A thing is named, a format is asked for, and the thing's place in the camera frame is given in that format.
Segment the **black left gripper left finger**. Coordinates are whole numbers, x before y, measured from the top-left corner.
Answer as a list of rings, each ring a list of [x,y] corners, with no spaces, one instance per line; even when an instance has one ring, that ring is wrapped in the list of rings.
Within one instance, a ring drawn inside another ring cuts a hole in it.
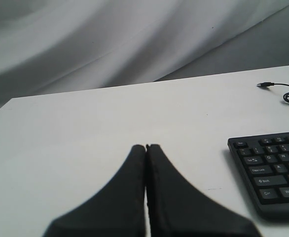
[[[46,237],[144,237],[145,148],[134,145],[111,180],[93,197],[56,218]]]

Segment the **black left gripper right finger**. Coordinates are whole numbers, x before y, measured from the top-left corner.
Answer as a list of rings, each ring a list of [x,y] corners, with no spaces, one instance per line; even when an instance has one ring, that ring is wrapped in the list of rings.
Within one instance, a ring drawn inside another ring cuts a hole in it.
[[[146,147],[146,195],[153,237],[259,237],[253,222],[210,199],[173,166],[159,145]]]

